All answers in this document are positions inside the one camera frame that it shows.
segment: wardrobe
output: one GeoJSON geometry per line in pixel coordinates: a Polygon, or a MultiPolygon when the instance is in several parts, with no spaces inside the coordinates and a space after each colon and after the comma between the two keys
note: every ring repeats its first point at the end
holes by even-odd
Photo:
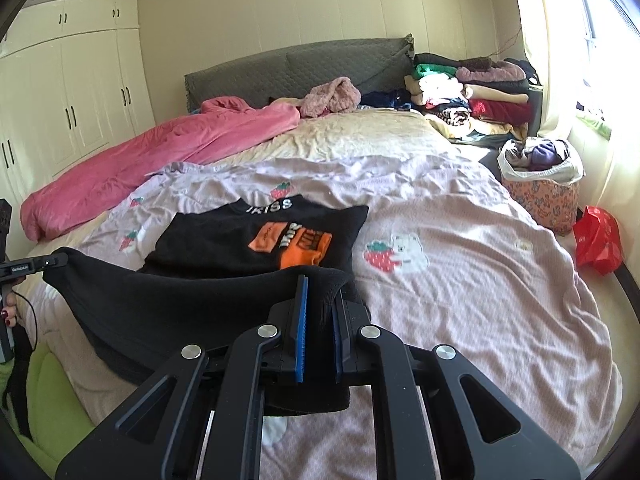
{"type": "MultiPolygon", "coordinates": [[[[30,193],[153,126],[137,0],[20,11],[0,41],[0,197],[14,219],[30,193]]],[[[32,245],[14,229],[7,253],[21,257],[32,245]]]]}

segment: patterned laundry basket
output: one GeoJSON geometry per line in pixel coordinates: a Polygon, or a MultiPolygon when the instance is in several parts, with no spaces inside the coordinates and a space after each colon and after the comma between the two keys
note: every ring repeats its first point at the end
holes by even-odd
{"type": "MultiPolygon", "coordinates": [[[[540,140],[527,139],[527,143],[540,140]]],[[[512,143],[508,141],[498,156],[502,185],[539,225],[559,235],[569,234],[578,213],[580,179],[584,174],[580,155],[567,143],[570,156],[561,164],[546,171],[518,171],[505,156],[512,143]]]]}

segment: metal bolt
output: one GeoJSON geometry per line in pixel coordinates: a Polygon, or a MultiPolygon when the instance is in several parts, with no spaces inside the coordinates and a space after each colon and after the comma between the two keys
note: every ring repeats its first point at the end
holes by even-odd
{"type": "Polygon", "coordinates": [[[273,325],[262,325],[258,329],[258,335],[263,338],[274,337],[277,333],[278,329],[273,325]]]}
{"type": "Polygon", "coordinates": [[[456,351],[449,345],[441,345],[436,348],[436,355],[440,359],[445,359],[449,361],[450,359],[453,359],[456,356],[456,351]]]}
{"type": "Polygon", "coordinates": [[[200,357],[202,353],[202,349],[198,345],[187,345],[185,346],[180,355],[185,359],[195,359],[196,357],[200,357]]]}
{"type": "Polygon", "coordinates": [[[380,337],[380,329],[377,326],[367,325],[360,329],[360,333],[367,339],[375,339],[380,337]]]}

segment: black cable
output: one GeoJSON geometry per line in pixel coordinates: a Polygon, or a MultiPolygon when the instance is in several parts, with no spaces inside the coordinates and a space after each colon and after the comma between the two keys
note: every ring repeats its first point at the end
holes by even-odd
{"type": "Polygon", "coordinates": [[[16,292],[15,295],[16,296],[20,296],[31,307],[31,313],[33,314],[33,323],[36,326],[36,339],[35,339],[35,341],[33,343],[33,349],[35,350],[36,346],[38,345],[38,318],[36,317],[36,311],[35,311],[33,305],[31,304],[31,301],[27,300],[27,298],[25,298],[22,294],[20,294],[20,292],[16,292]]]}

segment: headboard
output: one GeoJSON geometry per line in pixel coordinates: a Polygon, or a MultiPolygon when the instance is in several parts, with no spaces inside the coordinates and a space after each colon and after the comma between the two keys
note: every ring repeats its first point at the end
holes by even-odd
{"type": "Polygon", "coordinates": [[[261,52],[187,74],[187,109],[233,95],[261,108],[269,97],[303,98],[314,86],[348,76],[363,94],[404,88],[411,73],[414,38],[337,40],[261,52]]]}

